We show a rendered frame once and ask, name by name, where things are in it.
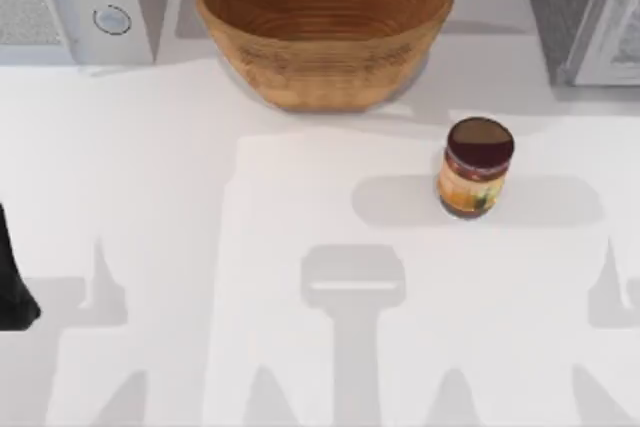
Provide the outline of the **dark-lidded orange jar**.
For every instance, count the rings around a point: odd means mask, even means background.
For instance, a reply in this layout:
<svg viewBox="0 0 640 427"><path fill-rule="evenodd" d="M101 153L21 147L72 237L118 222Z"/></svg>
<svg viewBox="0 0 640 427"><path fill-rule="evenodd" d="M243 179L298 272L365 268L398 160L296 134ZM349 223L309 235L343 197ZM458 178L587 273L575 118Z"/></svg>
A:
<svg viewBox="0 0 640 427"><path fill-rule="evenodd" d="M474 116L456 122L443 151L436 188L443 206L459 218L478 218L496 204L515 139L500 122Z"/></svg>

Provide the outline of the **grey cabinet door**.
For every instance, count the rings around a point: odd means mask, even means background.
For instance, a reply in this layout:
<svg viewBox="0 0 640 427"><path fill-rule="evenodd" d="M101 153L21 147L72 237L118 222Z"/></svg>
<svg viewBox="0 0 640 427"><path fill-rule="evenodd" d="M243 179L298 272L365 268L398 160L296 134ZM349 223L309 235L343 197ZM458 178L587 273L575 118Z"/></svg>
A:
<svg viewBox="0 0 640 427"><path fill-rule="evenodd" d="M558 74L573 86L640 87L640 0L589 0Z"/></svg>

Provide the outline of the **wooden basket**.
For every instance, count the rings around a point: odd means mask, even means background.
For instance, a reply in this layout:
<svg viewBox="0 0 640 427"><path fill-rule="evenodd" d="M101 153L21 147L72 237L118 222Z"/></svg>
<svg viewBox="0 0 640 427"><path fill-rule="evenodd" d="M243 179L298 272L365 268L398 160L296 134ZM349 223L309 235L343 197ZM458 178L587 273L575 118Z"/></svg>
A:
<svg viewBox="0 0 640 427"><path fill-rule="evenodd" d="M405 87L454 0L196 0L210 37L267 103L363 112Z"/></svg>

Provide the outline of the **pale microwave oven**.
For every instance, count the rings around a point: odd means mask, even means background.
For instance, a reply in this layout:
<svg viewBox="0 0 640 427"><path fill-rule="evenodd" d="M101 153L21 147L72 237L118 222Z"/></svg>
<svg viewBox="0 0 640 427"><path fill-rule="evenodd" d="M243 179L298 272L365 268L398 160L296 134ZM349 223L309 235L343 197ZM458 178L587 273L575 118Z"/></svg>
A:
<svg viewBox="0 0 640 427"><path fill-rule="evenodd" d="M141 66L156 59L168 0L0 0L0 66ZM108 5L132 20L124 35L101 32Z"/></svg>

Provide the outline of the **microwave knob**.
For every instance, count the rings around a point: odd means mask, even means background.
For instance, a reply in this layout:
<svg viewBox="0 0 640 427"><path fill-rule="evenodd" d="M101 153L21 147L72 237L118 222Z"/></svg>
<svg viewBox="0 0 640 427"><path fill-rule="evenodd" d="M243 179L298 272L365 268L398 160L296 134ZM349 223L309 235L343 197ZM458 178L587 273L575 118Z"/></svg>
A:
<svg viewBox="0 0 640 427"><path fill-rule="evenodd" d="M126 34L132 27L129 14L115 5L108 5L93 11L94 25L103 33L111 36Z"/></svg>

